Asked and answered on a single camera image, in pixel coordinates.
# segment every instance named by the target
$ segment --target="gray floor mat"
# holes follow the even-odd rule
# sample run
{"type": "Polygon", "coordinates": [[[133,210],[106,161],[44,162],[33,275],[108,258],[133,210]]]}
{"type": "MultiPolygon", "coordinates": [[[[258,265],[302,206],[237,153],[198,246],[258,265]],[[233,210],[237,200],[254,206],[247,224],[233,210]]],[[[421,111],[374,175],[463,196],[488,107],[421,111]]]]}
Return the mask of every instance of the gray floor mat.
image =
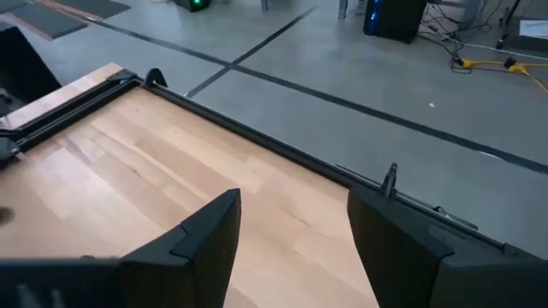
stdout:
{"type": "Polygon", "coordinates": [[[55,2],[101,18],[109,18],[130,9],[125,4],[109,0],[55,0],[55,2]]]}
{"type": "Polygon", "coordinates": [[[26,0],[0,0],[0,14],[25,5],[26,0]]]}
{"type": "Polygon", "coordinates": [[[11,11],[16,22],[32,31],[39,31],[51,39],[78,31],[87,25],[84,22],[68,17],[43,4],[35,3],[11,11]]]}

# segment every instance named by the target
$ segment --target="wood grain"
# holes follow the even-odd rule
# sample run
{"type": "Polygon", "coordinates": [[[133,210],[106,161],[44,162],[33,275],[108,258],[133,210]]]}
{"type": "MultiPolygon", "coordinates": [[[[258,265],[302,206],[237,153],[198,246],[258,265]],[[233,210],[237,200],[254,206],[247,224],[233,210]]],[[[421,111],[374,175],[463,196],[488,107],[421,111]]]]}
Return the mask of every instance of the wood grain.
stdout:
{"type": "Polygon", "coordinates": [[[0,173],[0,206],[15,210],[0,257],[121,256],[234,187],[241,238],[225,306],[378,306],[346,188],[142,89],[0,173]]]}

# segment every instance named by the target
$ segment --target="wooden table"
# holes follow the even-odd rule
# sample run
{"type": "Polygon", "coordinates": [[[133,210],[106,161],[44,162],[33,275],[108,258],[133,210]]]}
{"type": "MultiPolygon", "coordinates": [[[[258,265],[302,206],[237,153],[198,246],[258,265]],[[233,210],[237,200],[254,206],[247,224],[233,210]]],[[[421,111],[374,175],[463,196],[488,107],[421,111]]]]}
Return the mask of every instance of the wooden table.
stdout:
{"type": "MultiPolygon", "coordinates": [[[[23,123],[121,68],[9,116],[23,123]]],[[[227,189],[241,238],[227,307],[378,306],[354,247],[348,190],[136,88],[0,171],[0,257],[121,256],[227,189]]]]}

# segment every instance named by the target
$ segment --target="white paper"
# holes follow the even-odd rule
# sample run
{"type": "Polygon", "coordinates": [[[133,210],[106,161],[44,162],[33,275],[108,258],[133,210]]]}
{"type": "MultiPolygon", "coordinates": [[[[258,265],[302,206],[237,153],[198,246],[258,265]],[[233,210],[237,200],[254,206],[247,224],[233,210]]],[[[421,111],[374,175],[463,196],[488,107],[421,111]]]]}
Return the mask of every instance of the white paper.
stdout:
{"type": "Polygon", "coordinates": [[[520,21],[520,36],[548,39],[548,21],[520,21]]]}

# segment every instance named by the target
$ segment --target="gray concrete floor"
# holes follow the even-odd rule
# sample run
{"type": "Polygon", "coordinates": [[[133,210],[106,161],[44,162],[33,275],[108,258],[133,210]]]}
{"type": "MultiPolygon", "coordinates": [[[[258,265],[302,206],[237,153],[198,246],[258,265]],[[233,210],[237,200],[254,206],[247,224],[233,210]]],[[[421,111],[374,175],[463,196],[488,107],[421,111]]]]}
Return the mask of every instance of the gray concrete floor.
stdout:
{"type": "MultiPolygon", "coordinates": [[[[531,80],[493,72],[451,73],[449,55],[439,46],[423,39],[405,45],[366,37],[363,17],[337,19],[337,2],[271,0],[271,10],[263,13],[259,0],[217,1],[196,14],[173,4],[124,2],[133,8],[106,23],[227,62],[318,5],[241,65],[548,164],[548,96],[531,80]]],[[[223,68],[95,25],[51,42],[23,31],[63,84],[117,62],[141,75],[160,68],[170,88],[184,94],[223,68]]],[[[494,45],[493,35],[476,40],[494,45]]],[[[473,49],[463,54],[504,58],[473,49]]],[[[548,80],[548,69],[533,73],[548,80]]],[[[443,206],[497,240],[548,258],[546,175],[234,70],[194,99],[377,181],[396,162],[400,191],[443,206]]]]}

